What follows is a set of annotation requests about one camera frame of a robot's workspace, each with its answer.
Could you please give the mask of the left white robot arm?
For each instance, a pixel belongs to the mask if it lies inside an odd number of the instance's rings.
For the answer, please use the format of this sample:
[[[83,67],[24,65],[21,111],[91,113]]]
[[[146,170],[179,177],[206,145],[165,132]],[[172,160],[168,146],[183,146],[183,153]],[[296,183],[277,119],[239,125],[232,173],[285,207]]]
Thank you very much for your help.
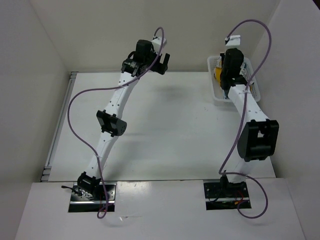
[[[163,75],[168,69],[170,59],[168,53],[163,62],[160,62],[161,51],[166,43],[165,38],[156,36],[152,41],[139,40],[135,51],[131,52],[122,63],[119,88],[115,90],[107,106],[96,113],[101,128],[100,139],[91,162],[77,180],[78,190],[89,200],[104,194],[104,189],[100,185],[103,181],[101,173],[115,142],[126,131],[127,123],[122,120],[122,116],[133,88],[148,71]]]

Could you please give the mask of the colourful printed shorts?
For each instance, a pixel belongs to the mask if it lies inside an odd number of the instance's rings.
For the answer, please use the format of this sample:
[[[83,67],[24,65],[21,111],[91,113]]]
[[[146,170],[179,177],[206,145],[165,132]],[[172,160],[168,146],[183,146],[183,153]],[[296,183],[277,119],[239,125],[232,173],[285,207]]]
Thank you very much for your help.
[[[228,49],[219,55],[219,62],[214,70],[214,78],[218,81],[224,99],[228,99],[231,87],[246,86],[248,81],[241,74],[244,63],[244,54],[237,48]]]

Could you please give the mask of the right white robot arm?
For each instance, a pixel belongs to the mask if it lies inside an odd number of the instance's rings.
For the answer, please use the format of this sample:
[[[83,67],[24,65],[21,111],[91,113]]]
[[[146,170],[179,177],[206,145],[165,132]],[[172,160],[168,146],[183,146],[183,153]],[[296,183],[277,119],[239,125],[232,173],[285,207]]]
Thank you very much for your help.
[[[221,58],[220,86],[241,116],[234,145],[240,159],[233,170],[220,170],[219,191],[225,197],[241,190],[253,168],[274,154],[279,132],[279,123],[263,113],[241,74],[244,59],[237,48],[227,49]]]

